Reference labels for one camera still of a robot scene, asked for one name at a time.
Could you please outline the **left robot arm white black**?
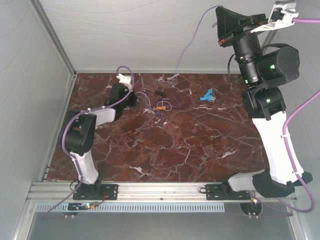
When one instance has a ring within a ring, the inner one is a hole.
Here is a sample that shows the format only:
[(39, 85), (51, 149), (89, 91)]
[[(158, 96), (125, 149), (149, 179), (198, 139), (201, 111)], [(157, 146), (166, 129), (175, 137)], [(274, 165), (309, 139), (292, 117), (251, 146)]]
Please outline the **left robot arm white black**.
[(96, 127), (117, 121), (127, 107), (136, 104), (137, 97), (123, 83), (112, 85), (109, 98), (101, 107), (89, 110), (69, 110), (59, 133), (60, 145), (71, 157), (78, 179), (86, 185), (85, 193), (91, 199), (99, 198), (103, 187), (97, 183), (99, 173), (94, 165), (92, 146)]

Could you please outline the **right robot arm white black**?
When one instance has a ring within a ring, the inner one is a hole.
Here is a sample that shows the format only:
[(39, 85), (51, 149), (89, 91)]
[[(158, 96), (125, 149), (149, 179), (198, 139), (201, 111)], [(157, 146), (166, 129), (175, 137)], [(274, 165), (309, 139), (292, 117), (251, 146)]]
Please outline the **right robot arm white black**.
[(300, 73), (299, 51), (285, 43), (274, 44), (274, 51), (264, 54), (258, 35), (262, 32), (287, 28), (298, 17), (296, 3), (277, 1), (270, 16), (242, 15), (223, 6), (215, 10), (218, 44), (232, 47), (241, 77), (247, 85), (242, 102), (262, 139), (268, 168), (231, 176), (221, 186), (227, 199), (240, 191), (256, 191), (264, 198), (284, 198), (295, 191), (301, 180), (312, 181), (293, 150), (287, 127), (286, 105), (280, 86), (296, 80)]

